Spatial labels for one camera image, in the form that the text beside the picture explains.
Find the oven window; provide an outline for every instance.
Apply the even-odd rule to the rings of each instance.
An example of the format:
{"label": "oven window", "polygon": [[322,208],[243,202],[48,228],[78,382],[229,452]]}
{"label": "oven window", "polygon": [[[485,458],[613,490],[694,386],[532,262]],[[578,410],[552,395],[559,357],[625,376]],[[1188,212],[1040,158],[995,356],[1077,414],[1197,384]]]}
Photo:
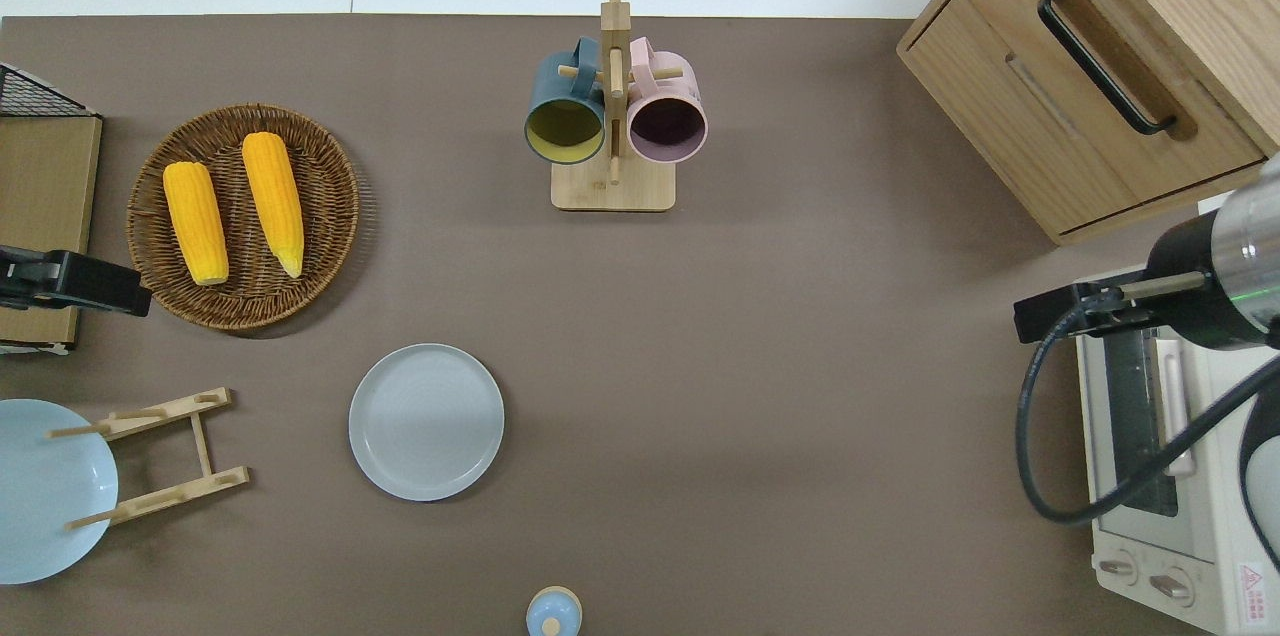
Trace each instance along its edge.
{"label": "oven window", "polygon": [[[1156,330],[1125,331],[1102,339],[1107,365],[1107,394],[1111,399],[1111,447],[1116,482],[1129,476],[1160,450],[1160,375],[1155,367]],[[1178,488],[1161,475],[1124,503],[1157,516],[1178,516]]]}

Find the wooden mug stand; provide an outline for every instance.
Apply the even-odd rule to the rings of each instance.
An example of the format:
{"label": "wooden mug stand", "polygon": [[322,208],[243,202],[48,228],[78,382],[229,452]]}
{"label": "wooden mug stand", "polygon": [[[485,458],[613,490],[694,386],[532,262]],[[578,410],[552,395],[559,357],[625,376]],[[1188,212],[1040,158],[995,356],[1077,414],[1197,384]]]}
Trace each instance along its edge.
{"label": "wooden mug stand", "polygon": [[169,486],[168,489],[160,489],[151,491],[150,494],[123,500],[115,504],[115,508],[104,511],[102,513],[95,513],[92,516],[77,518],[76,521],[68,521],[65,529],[70,531],[99,521],[110,521],[111,525],[115,525],[129,521],[131,518],[146,516],[147,513],[166,509],[172,505],[187,503],[188,500],[198,499],[200,497],[206,497],[224,489],[230,489],[232,486],[248,484],[248,468],[237,466],[236,468],[228,468],[227,471],[214,473],[212,465],[209,459],[209,447],[205,443],[205,425],[201,422],[200,415],[211,408],[224,407],[224,404],[229,403],[232,403],[230,392],[227,390],[227,386],[219,386],[218,389],[210,392],[187,395],[186,398],[174,399],[163,404],[155,404],[150,408],[128,412],[111,412],[106,418],[95,421],[88,426],[60,427],[56,431],[46,434],[50,439],[76,436],[78,434],[101,434],[104,439],[114,441],[115,439],[123,439],[123,436],[146,431],[148,427],[164,426],[165,424],[178,421],[178,418],[191,418],[191,427],[196,434],[196,457],[200,459],[200,471],[204,476],[187,481],[186,484],[178,484],[177,486]]}
{"label": "wooden mug stand", "polygon": [[[600,4],[600,74],[604,84],[604,147],[572,166],[552,165],[552,203],[562,211],[668,211],[676,206],[675,163],[640,157],[627,143],[631,77],[631,4]],[[562,67],[562,76],[576,74]],[[654,77],[681,76],[658,72]]]}

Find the black wire rack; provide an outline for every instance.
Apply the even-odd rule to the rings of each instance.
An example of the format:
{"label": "black wire rack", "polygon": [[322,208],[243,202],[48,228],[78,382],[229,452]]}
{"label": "black wire rack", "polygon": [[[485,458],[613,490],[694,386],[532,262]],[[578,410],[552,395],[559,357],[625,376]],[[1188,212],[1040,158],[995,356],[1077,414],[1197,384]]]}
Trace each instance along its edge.
{"label": "black wire rack", "polygon": [[0,116],[97,116],[26,70],[0,63]]}

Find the wire basket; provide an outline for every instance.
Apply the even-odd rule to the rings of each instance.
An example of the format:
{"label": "wire basket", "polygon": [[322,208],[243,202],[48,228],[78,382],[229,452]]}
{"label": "wire basket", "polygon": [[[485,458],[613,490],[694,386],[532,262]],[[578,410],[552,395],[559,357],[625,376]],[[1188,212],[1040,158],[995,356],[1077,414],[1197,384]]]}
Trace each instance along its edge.
{"label": "wire basket", "polygon": [[[302,276],[291,279],[270,252],[241,156],[244,136],[270,131],[284,139],[302,203]],[[227,239],[228,278],[196,285],[178,248],[164,197],[164,168],[204,163],[214,180]],[[243,331],[268,326],[320,296],[356,238],[360,195],[338,139],[310,118],[248,102],[219,107],[173,131],[143,163],[128,206],[129,256],[142,284],[169,312],[200,326]]]}
{"label": "wire basket", "polygon": [[26,70],[0,63],[0,116],[97,116]]}

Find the black cable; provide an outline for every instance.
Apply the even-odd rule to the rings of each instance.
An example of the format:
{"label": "black cable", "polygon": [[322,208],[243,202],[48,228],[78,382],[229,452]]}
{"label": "black cable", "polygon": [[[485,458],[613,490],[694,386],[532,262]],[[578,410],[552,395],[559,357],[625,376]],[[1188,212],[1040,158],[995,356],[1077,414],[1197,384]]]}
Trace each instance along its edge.
{"label": "black cable", "polygon": [[1032,389],[1036,386],[1036,379],[1039,376],[1041,369],[1044,366],[1044,358],[1048,351],[1052,348],[1057,340],[1061,340],[1066,335],[1066,331],[1071,330],[1075,321],[1084,317],[1084,314],[1093,311],[1093,308],[1100,307],[1106,303],[1107,299],[1114,299],[1106,293],[1089,297],[1087,299],[1080,299],[1080,303],[1070,308],[1070,311],[1062,314],[1062,316],[1053,322],[1052,329],[1050,329],[1048,335],[1037,346],[1036,353],[1032,356],[1032,362],[1027,366],[1027,376],[1023,379],[1023,389],[1018,397],[1018,425],[1014,431],[1014,448],[1018,452],[1018,476],[1023,481],[1023,490],[1027,493],[1027,498],[1036,507],[1037,512],[1044,518],[1065,523],[1068,526],[1080,526],[1098,518],[1108,511],[1116,508],[1117,505],[1128,502],[1139,490],[1144,489],[1153,479],[1160,476],[1170,463],[1187,449],[1192,448],[1196,441],[1201,440],[1204,434],[1208,434],[1212,427],[1217,426],[1222,418],[1226,418],[1235,408],[1252,398],[1266,386],[1280,384],[1280,357],[1271,358],[1267,363],[1253,371],[1243,381],[1239,381],[1235,386],[1231,386],[1222,398],[1216,399],[1202,415],[1193,418],[1183,433],[1169,441],[1164,449],[1157,452],[1153,457],[1148,458],[1146,463],[1140,467],[1134,468],[1133,473],[1124,477],[1116,488],[1101,499],[1088,504],[1084,508],[1075,511],[1061,511],[1051,507],[1051,504],[1044,500],[1041,495],[1039,489],[1037,489],[1036,480],[1032,476],[1030,468],[1030,454],[1028,453],[1027,443],[1027,430],[1030,422],[1030,404],[1032,404]]}

